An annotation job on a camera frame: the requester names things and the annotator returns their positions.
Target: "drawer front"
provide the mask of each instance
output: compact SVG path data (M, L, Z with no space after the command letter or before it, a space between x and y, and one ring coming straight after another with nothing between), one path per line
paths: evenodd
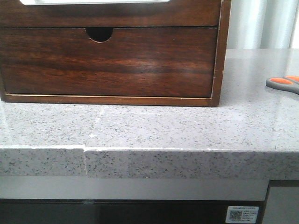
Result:
M2 29L7 93L211 97L216 28Z
M0 27L217 26L221 0L25 6L0 0Z

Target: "white label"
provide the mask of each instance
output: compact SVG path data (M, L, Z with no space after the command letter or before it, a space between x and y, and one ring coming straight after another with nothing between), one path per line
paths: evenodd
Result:
M225 223L255 224L259 207L229 206Z

